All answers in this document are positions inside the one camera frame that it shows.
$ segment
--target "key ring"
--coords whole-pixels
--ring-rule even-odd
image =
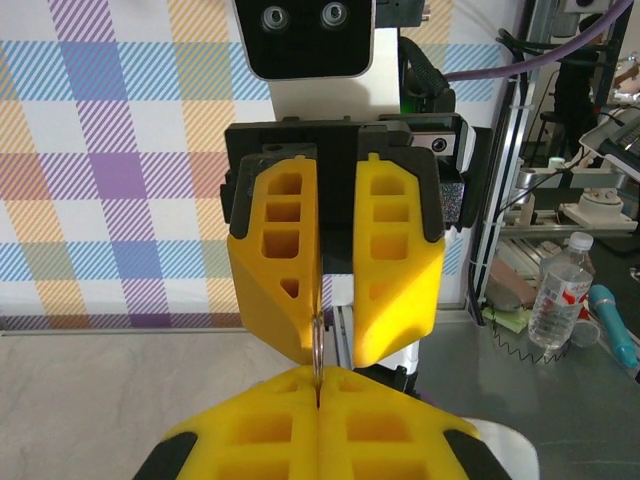
[[[313,363],[313,383],[316,387],[318,405],[320,404],[320,387],[324,378],[324,315],[318,314],[313,319],[311,337],[311,355]]]

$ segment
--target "white table surface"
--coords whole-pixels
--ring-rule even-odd
[[[171,427],[291,366],[248,333],[0,337],[0,479],[130,479]]]

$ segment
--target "yellow foam pad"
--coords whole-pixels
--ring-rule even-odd
[[[353,360],[365,367],[431,333],[445,243],[424,238],[418,179],[377,154],[357,165],[353,230]]]
[[[448,430],[479,438],[464,420],[338,367],[325,370],[318,409],[311,368],[299,367],[187,420],[165,439],[197,435],[176,480],[466,480],[443,435]],[[175,460],[176,453],[153,460]]]
[[[315,160],[282,160],[256,178],[248,234],[227,238],[244,326],[300,364],[311,363],[311,325],[322,269]]]
[[[443,433],[475,427],[362,375],[331,367],[320,394],[322,480],[467,480]]]
[[[198,436],[176,480],[316,480],[312,385],[311,367],[290,370],[176,426],[165,439]]]

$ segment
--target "plastic water bottle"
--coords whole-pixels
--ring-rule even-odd
[[[569,247],[545,266],[529,320],[529,338],[536,345],[555,350],[569,339],[595,273],[588,255],[591,245],[591,235],[576,232]]]

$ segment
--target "bottle cap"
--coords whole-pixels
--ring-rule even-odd
[[[593,237],[582,232],[573,232],[569,238],[569,246],[576,250],[589,250],[593,245]]]

